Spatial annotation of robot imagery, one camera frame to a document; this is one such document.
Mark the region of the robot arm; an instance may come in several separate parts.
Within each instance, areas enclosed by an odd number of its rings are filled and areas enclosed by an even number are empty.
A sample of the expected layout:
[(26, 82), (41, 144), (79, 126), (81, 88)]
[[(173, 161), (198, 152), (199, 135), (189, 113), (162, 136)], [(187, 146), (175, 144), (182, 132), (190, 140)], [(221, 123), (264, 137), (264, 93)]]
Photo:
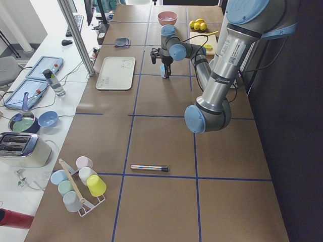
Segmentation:
[(161, 59), (161, 74), (168, 78), (171, 63), (191, 60), (203, 94), (185, 110), (185, 124), (193, 133), (218, 131), (231, 120), (226, 95), (252, 43), (292, 35), (297, 26), (300, 1), (228, 1), (217, 50), (211, 62), (204, 47), (185, 43), (173, 25), (161, 29), (161, 47), (152, 49), (152, 63)]

